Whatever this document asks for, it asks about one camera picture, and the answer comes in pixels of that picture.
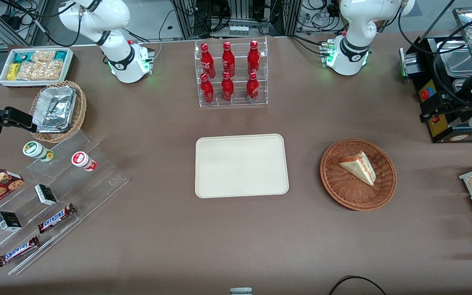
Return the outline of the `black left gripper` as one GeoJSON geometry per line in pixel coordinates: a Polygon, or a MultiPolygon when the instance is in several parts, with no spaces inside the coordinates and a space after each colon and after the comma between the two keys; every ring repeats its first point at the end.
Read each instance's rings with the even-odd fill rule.
{"type": "Polygon", "coordinates": [[[452,122],[457,119],[465,122],[472,117],[471,92],[457,92],[455,97],[446,92],[440,92],[439,99],[440,102],[422,102],[420,104],[421,123],[427,123],[437,116],[439,116],[439,121],[445,122],[452,122]]]}

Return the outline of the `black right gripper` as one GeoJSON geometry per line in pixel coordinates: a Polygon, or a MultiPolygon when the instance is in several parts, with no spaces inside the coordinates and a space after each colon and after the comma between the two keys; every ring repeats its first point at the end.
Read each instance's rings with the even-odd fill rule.
{"type": "Polygon", "coordinates": [[[2,116],[0,116],[0,133],[2,132],[1,124],[4,127],[16,127],[27,131],[37,131],[37,125],[33,123],[33,116],[12,107],[6,107],[2,110],[2,116]]]}

